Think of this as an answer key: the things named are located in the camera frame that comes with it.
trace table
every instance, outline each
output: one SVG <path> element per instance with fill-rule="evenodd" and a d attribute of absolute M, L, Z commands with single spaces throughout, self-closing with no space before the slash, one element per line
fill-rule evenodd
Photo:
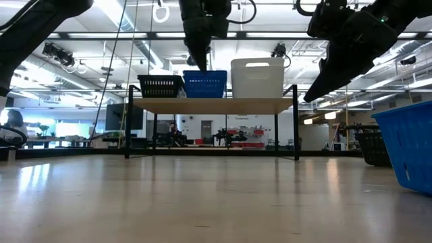
<path fill-rule="evenodd" d="M 60 142 L 60 146 L 62 146 L 63 142 L 71 142 L 72 146 L 79 146 L 82 143 L 83 147 L 88 147 L 90 141 L 89 140 L 66 140 L 60 138 L 48 138 L 48 139 L 28 139 L 27 146 L 29 149 L 33 149 L 34 143 L 43 143 L 43 148 L 48 149 L 50 142 Z"/>
<path fill-rule="evenodd" d="M 156 153 L 157 116 L 158 114 L 188 114 L 188 115 L 274 115 L 275 141 L 279 140 L 278 115 L 291 106 L 294 110 L 294 159 L 298 160 L 298 97 L 297 85 L 291 85 L 283 95 L 292 90 L 292 99 L 188 99 L 188 98 L 142 98 L 134 99 L 135 86 L 129 86 L 128 111 L 137 106 L 155 114 L 153 123 L 153 153 Z M 132 113 L 126 116 L 126 149 L 125 158 L 130 157 L 130 131 L 132 126 Z"/>

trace shelf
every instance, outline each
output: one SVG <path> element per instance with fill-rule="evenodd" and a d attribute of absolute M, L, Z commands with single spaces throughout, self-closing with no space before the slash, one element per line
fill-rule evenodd
<path fill-rule="evenodd" d="M 287 110 L 292 99 L 134 99 L 134 105 L 156 114 L 275 115 Z"/>

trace ceiling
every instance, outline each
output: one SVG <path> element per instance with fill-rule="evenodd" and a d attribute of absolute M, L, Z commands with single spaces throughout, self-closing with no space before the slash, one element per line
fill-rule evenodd
<path fill-rule="evenodd" d="M 304 32 L 307 27 L 310 18 L 301 16 L 297 11 L 293 10 L 292 0 L 255 0 L 257 3 L 257 15 L 256 18 L 249 24 L 246 25 L 235 25 L 230 24 L 229 31 L 299 31 Z M 0 22 L 4 23 L 8 21 L 27 1 L 21 0 L 0 0 Z M 319 0 L 302 0 L 302 4 L 305 9 L 312 11 L 315 8 L 315 4 Z M 360 6 L 372 3 L 372 0 L 360 0 Z M 233 5 L 232 13 L 229 19 L 232 20 L 247 20 L 253 13 L 252 5 L 249 2 L 241 0 L 241 10 L 238 10 L 236 5 Z M 122 14 L 124 2 L 122 0 L 95 0 L 95 4 L 90 10 L 83 13 L 81 16 L 66 20 L 56 32 L 116 32 L 119 18 Z M 126 8 L 126 16 L 130 21 L 131 25 L 136 26 L 136 31 L 140 32 L 182 32 L 182 20 L 180 17 L 180 9 L 178 7 L 178 1 L 176 0 L 165 0 L 163 6 L 169 8 L 169 16 L 163 23 L 158 23 L 155 18 L 162 19 L 165 15 L 165 9 L 158 9 L 157 1 L 148 0 L 128 0 Z M 153 17 L 152 9 L 157 10 L 156 17 Z M 133 32 L 133 28 L 124 30 L 124 32 Z M 428 32 L 432 30 L 432 18 L 424 18 L 421 20 L 415 20 L 407 28 L 407 32 L 410 31 L 424 31 Z M 29 77 L 33 80 L 32 84 L 23 84 L 16 80 L 11 97 L 27 97 L 29 99 L 38 99 L 41 96 L 39 92 L 25 92 L 22 93 L 20 89 L 23 88 L 91 88 L 98 89 L 104 87 L 105 76 L 104 71 L 101 67 L 108 67 L 113 50 L 115 48 L 114 59 L 112 63 L 112 76 L 109 77 L 108 89 L 113 89 L 116 85 L 121 85 L 123 89 L 126 88 L 126 83 L 129 81 L 130 84 L 138 86 L 137 75 L 148 74 L 149 70 L 153 70 L 154 67 L 147 61 L 146 55 L 138 49 L 136 42 L 132 43 L 130 40 L 119 40 L 115 47 L 115 41 L 98 39 L 98 40 L 47 40 L 47 43 L 53 43 L 59 48 L 65 49 L 66 51 L 72 52 L 76 60 L 77 65 L 73 68 L 66 69 L 67 72 L 73 72 L 71 74 L 66 73 L 61 66 L 51 59 L 47 59 L 43 54 L 42 50 L 44 43 L 37 48 L 32 57 L 28 59 L 29 63 L 40 64 L 33 65 L 33 71 L 31 75 L 37 77 Z M 148 40 L 141 42 L 148 45 L 148 49 L 153 53 L 156 59 L 160 60 L 163 64 L 163 69 L 169 70 L 175 74 L 181 74 L 183 70 L 195 70 L 195 67 L 189 67 L 186 65 L 186 58 L 188 51 L 183 44 L 182 40 Z M 255 57 L 269 57 L 270 52 L 274 49 L 277 43 L 284 43 L 287 50 L 290 50 L 289 56 L 292 59 L 292 65 L 286 70 L 285 73 L 285 85 L 290 84 L 301 84 L 300 89 L 307 89 L 319 74 L 319 68 L 317 62 L 320 58 L 325 57 L 326 42 L 321 40 L 214 40 L 212 42 L 212 55 L 211 66 L 214 70 L 228 70 L 230 68 L 231 60 L 237 58 L 255 58 Z M 400 41 L 392 49 L 393 52 L 387 54 L 394 54 L 401 45 L 405 45 L 408 41 Z M 384 65 L 380 65 L 379 68 L 373 70 L 370 74 L 363 77 L 363 79 L 356 80 L 349 88 L 356 90 L 366 89 L 370 85 L 394 77 L 397 74 L 403 74 L 409 72 L 411 69 L 418 69 L 422 65 L 427 67 L 431 58 L 431 48 L 429 46 L 424 47 L 423 50 L 416 50 L 417 64 L 410 66 L 396 67 L 395 59 L 389 62 L 384 62 Z M 46 70 L 49 74 L 53 74 L 54 77 L 65 78 L 71 82 L 60 82 L 61 85 L 53 86 L 46 80 L 41 81 L 41 70 Z M 419 70 L 415 74 L 421 74 L 427 77 L 428 73 Z M 409 75 L 405 81 L 395 80 L 395 82 L 386 84 L 386 86 L 379 87 L 380 89 L 399 89 L 398 87 L 404 86 L 401 82 L 413 82 L 412 75 Z M 42 95 L 55 96 L 66 96 L 73 97 L 74 99 L 84 99 L 89 102 L 77 102 L 76 105 L 88 106 L 96 105 L 100 102 L 101 95 L 99 92 L 85 92 L 85 95 L 70 94 L 66 92 L 44 92 Z M 320 102 L 335 101 L 339 99 L 341 93 L 337 93 L 333 96 L 324 97 Z M 358 99 L 373 100 L 377 93 L 365 94 L 355 92 L 350 95 L 350 100 L 357 101 Z M 109 92 L 108 97 L 105 97 L 103 102 L 119 102 L 125 97 L 125 92 Z"/>

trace blue plastic crate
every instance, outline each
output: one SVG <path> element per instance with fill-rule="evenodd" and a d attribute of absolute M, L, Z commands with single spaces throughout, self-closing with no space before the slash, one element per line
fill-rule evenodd
<path fill-rule="evenodd" d="M 432 101 L 372 115 L 403 187 L 432 194 Z"/>
<path fill-rule="evenodd" d="M 226 71 L 183 71 L 188 98 L 222 98 L 227 83 Z"/>

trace white basket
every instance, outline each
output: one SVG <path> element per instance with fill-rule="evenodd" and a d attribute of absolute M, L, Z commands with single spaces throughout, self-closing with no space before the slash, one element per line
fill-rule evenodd
<path fill-rule="evenodd" d="M 233 98 L 282 98 L 284 63 L 282 58 L 233 60 Z"/>

